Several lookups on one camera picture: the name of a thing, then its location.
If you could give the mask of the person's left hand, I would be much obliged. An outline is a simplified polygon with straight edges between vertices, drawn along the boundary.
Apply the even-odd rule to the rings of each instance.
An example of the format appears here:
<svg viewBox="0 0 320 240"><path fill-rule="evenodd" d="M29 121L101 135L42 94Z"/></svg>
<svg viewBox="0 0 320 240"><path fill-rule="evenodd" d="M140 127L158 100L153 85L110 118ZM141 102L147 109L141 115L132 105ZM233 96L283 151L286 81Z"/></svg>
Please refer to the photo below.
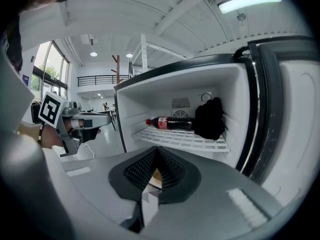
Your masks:
<svg viewBox="0 0 320 240"><path fill-rule="evenodd" d="M56 130L50 125L45 124L41 134L41 147L51 149L54 146L63 147L62 141Z"/></svg>

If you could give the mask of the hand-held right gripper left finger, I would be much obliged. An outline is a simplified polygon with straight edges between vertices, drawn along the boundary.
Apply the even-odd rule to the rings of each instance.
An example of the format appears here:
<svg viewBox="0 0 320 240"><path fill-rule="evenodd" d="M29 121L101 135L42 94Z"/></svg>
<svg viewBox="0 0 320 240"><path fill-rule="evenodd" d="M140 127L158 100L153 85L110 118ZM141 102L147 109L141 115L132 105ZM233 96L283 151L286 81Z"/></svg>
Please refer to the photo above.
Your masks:
<svg viewBox="0 0 320 240"><path fill-rule="evenodd" d="M117 239L151 240L143 235L143 196L158 149L143 148L109 157L68 161L62 167L80 196L102 218L98 225Z"/></svg>

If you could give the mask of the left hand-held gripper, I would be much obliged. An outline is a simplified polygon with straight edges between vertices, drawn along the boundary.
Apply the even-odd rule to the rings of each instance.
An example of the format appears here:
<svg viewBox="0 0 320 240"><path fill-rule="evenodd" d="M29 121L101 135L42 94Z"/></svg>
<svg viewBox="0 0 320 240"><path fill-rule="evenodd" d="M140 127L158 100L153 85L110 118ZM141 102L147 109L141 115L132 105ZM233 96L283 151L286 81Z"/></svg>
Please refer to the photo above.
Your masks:
<svg viewBox="0 0 320 240"><path fill-rule="evenodd" d="M38 118L41 120L38 143L41 146L44 125L53 127L63 145L61 157L75 155L81 144L97 137L100 127L112 122L109 115L83 112L75 101L68 101L53 92L45 94Z"/></svg>

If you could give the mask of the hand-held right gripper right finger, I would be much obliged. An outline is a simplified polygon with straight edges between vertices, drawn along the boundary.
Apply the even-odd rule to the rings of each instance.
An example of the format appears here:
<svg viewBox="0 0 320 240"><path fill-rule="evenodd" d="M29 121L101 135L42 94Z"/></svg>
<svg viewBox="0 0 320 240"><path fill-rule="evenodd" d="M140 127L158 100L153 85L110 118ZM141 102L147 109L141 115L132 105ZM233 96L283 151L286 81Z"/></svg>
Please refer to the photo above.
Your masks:
<svg viewBox="0 0 320 240"><path fill-rule="evenodd" d="M195 165L198 188L184 202L161 204L144 228L152 240L253 240L272 234L267 224L283 209L265 189L235 168L170 149Z"/></svg>

